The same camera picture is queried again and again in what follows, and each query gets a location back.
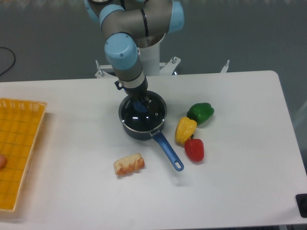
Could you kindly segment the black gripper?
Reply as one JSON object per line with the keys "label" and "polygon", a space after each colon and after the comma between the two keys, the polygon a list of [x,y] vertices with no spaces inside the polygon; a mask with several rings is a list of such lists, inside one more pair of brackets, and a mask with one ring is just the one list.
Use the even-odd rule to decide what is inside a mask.
{"label": "black gripper", "polygon": [[147,78],[138,78],[133,81],[122,81],[118,79],[115,82],[115,86],[118,90],[124,90],[129,96],[136,99],[143,98],[143,103],[146,108],[146,114],[148,116],[158,117],[159,116],[159,106],[155,96],[148,95],[148,81]]}

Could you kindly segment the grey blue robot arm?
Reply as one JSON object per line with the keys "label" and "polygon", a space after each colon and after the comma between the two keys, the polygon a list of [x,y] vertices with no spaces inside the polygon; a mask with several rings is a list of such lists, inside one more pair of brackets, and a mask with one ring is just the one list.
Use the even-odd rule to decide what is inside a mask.
{"label": "grey blue robot arm", "polygon": [[118,80],[118,90],[146,108],[158,112],[147,92],[148,81],[138,54],[137,41],[179,31],[184,26],[181,3],[174,0],[143,0],[140,7],[127,10],[124,0],[86,0],[91,18],[99,22],[105,56]]}

